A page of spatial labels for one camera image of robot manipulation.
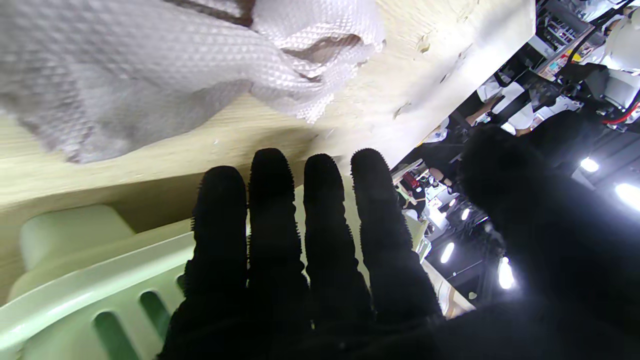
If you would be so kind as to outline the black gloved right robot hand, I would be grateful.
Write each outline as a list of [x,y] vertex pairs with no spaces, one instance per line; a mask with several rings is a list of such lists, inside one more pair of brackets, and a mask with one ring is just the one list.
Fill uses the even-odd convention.
[[249,184],[234,167],[211,168],[158,360],[637,360],[639,221],[551,165],[575,148],[552,142],[562,136],[484,125],[466,142],[462,189],[502,236],[523,294],[453,319],[378,151],[350,160],[368,282],[331,156],[304,167],[304,239],[279,149],[254,153]]

